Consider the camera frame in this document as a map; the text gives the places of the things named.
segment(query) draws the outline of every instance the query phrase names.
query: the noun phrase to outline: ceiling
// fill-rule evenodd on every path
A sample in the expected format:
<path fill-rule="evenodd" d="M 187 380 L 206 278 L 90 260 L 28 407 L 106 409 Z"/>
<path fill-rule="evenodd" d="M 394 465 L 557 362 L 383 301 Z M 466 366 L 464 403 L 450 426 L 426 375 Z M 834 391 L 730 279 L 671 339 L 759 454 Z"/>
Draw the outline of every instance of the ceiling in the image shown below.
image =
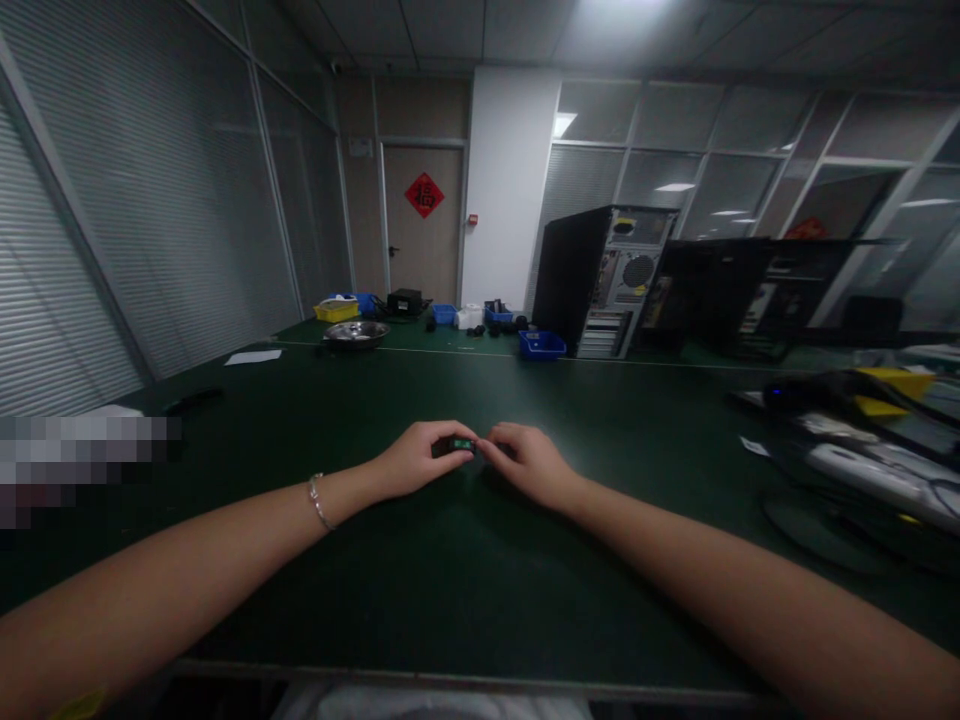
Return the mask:
<path fill-rule="evenodd" d="M 953 0 L 281 0 L 344 71 L 480 63 L 960 89 Z"/>

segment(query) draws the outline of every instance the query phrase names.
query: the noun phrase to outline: blue plastic bin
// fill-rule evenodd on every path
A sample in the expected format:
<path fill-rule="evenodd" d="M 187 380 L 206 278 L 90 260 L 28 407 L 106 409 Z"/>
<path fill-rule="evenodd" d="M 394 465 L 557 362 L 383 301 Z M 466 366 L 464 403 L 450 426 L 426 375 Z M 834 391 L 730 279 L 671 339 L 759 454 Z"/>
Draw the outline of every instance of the blue plastic bin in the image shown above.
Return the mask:
<path fill-rule="evenodd" d="M 487 322 L 513 322 L 513 313 L 495 313 L 488 307 L 483 309 L 483 319 Z"/>
<path fill-rule="evenodd" d="M 567 344 L 552 332 L 521 332 L 520 352 L 528 360 L 556 360 L 567 354 Z"/>
<path fill-rule="evenodd" d="M 437 325 L 453 325 L 456 317 L 457 307 L 455 305 L 433 306 L 433 319 L 437 321 Z"/>
<path fill-rule="evenodd" d="M 342 295 L 348 300 L 351 298 L 356 298 L 357 305 L 360 309 L 361 315 L 373 314 L 377 311 L 377 306 L 373 304 L 373 296 L 376 293 L 332 293 L 327 297 L 336 297 L 337 295 Z"/>

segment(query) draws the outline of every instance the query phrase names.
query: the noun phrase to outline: forearm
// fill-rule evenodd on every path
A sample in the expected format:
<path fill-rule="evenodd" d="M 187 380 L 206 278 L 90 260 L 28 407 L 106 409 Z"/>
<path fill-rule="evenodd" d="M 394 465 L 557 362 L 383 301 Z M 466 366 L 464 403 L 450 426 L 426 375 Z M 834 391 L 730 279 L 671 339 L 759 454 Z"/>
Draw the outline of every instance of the forearm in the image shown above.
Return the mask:
<path fill-rule="evenodd" d="M 960 661 L 818 575 L 595 483 L 567 514 L 811 715 L 960 715 Z"/>
<path fill-rule="evenodd" d="M 379 499 L 373 475 L 365 465 L 318 481 L 333 524 Z M 171 527 L 57 585 L 0 618 L 0 716 L 46 717 L 100 688 L 115 697 L 325 533 L 299 483 Z"/>

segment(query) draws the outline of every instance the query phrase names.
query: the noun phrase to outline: pixelated blur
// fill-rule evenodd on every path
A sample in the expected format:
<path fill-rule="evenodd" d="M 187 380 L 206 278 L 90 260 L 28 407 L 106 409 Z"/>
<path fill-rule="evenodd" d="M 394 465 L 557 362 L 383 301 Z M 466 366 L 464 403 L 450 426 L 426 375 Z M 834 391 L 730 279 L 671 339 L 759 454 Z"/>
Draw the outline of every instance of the pixelated blur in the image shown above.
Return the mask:
<path fill-rule="evenodd" d="M 167 462 L 180 441 L 179 418 L 0 418 L 0 530 L 73 506 L 77 486 L 119 484 L 134 464 Z"/>

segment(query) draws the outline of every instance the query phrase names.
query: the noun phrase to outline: metal bowl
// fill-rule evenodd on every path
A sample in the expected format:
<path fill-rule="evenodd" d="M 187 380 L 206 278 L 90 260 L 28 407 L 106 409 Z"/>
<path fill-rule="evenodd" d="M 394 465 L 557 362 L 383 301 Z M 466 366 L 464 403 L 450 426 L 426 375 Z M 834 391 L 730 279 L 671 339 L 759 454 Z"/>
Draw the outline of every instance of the metal bowl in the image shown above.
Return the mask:
<path fill-rule="evenodd" d="M 378 347 L 390 332 L 390 326 L 369 320 L 337 323 L 323 334 L 327 344 L 343 350 L 367 350 Z"/>

